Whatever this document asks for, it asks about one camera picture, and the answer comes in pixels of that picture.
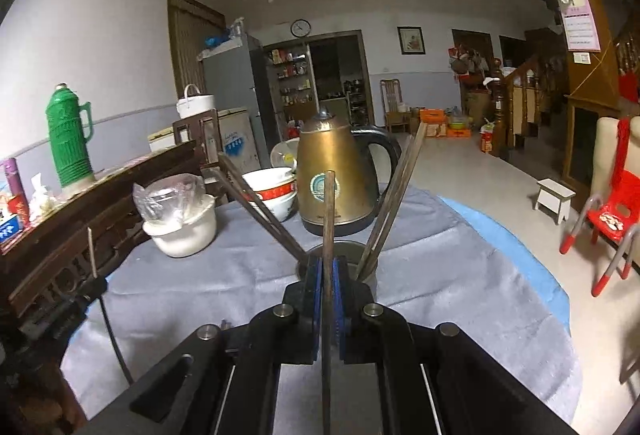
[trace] red plastic chair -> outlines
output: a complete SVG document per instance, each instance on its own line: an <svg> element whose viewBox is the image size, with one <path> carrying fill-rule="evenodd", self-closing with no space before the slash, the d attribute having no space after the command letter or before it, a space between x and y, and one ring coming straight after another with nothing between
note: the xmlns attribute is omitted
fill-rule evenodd
<svg viewBox="0 0 640 435"><path fill-rule="evenodd" d="M597 204L598 207L591 209L594 204ZM625 208L629 211L628 214L624 212ZM600 216L604 213L610 214L622 222L622 230L610 229L605 222L601 221ZM618 243L618 250L613 260L611 260L607 271L605 271L591 290L591 294L596 297L602 292L605 285L607 285L622 255L628 250L633 237L640 230L640 224L638 224L640 220L640 178L636 177L630 171L624 170L620 177L620 183L612 190L609 199L604 205L602 205L602 197L600 195L591 195L582 208L580 218L578 218L574 228L571 230L571 234L567 235L562 242L560 253L564 255L571 249L572 245L574 245L575 237L578 232L580 232L585 219L589 219L591 224L593 224L591 243L598 241L600 233ZM626 279L626 277L629 276L631 262L631 254L629 253L626 257L625 268L622 271L622 279Z"/></svg>

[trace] red cloth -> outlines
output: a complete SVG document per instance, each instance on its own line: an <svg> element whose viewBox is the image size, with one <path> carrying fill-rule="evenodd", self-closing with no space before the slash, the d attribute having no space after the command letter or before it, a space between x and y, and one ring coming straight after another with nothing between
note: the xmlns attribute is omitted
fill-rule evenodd
<svg viewBox="0 0 640 435"><path fill-rule="evenodd" d="M626 152L629 149L629 137L631 135L631 127L629 118L623 118L618 122L618 145L616 146L616 159L613 164L613 173L611 174L611 188L615 189L620 184L622 172L625 169Z"/></svg>
<svg viewBox="0 0 640 435"><path fill-rule="evenodd" d="M632 103L638 102L638 78L633 72L618 76L618 92Z"/></svg>

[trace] red and white bowl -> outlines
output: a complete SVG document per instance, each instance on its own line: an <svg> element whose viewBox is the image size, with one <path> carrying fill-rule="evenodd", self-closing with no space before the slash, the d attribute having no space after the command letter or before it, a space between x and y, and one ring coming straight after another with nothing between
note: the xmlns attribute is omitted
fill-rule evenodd
<svg viewBox="0 0 640 435"><path fill-rule="evenodd" d="M298 195L296 176L291 168L257 170L242 177L280 222L289 217Z"/></svg>

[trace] green thermos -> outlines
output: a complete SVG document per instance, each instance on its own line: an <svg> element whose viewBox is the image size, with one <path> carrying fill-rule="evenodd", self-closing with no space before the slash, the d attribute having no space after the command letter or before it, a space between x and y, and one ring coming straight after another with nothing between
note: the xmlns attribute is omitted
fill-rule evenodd
<svg viewBox="0 0 640 435"><path fill-rule="evenodd" d="M80 112L86 111L89 135L84 136ZM81 190L86 183L95 181L86 143L94 135L94 123L91 120L91 103L78 104L76 96L65 83L56 86L49 105L47 105L47 123L49 125L49 144L53 154L53 163L60 179L60 186L68 192L70 187Z"/></svg>

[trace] red chair foot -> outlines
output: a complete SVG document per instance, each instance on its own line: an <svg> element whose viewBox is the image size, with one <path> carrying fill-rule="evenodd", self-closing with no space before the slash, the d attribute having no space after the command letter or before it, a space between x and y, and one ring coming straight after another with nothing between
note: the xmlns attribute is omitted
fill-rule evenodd
<svg viewBox="0 0 640 435"><path fill-rule="evenodd" d="M620 278L622 278L623 280L626 280L627 277L629 276L629 271L631 271L631 264L626 263L625 268L622 270L622 274L620 275Z"/></svg>
<svg viewBox="0 0 640 435"><path fill-rule="evenodd" d="M604 289L604 286L607 285L607 282L610 280L610 276L607 276L606 274L603 274L602 277L598 280L597 284L594 285L593 289L591 289L591 295L594 298L597 298L600 293L602 292L602 289Z"/></svg>
<svg viewBox="0 0 640 435"><path fill-rule="evenodd" d="M574 241L575 241L575 237L572 235L566 235L566 238L564 239L564 241L562 242L562 245L560 246L560 253L562 255L565 255L567 251L569 251L569 249L571 249L572 245L574 245Z"/></svg>

